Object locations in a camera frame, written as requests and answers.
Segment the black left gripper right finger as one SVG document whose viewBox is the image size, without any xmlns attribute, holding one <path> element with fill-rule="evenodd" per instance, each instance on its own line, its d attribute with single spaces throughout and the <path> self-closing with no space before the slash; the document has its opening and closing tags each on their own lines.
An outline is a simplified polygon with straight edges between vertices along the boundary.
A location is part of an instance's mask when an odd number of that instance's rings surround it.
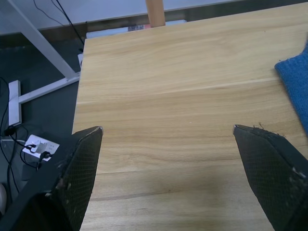
<svg viewBox="0 0 308 231">
<path fill-rule="evenodd" d="M 283 136 L 233 129 L 248 183 L 276 231 L 308 229 L 308 161 Z"/>
</svg>

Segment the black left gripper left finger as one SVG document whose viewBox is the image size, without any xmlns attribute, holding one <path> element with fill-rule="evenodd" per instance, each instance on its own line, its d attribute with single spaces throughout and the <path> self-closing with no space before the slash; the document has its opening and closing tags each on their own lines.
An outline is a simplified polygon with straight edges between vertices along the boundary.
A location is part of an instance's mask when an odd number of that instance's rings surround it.
<svg viewBox="0 0 308 231">
<path fill-rule="evenodd" d="M 78 231 L 92 194 L 103 128 L 78 131 L 32 175 L 0 220 L 2 231 Z"/>
</svg>

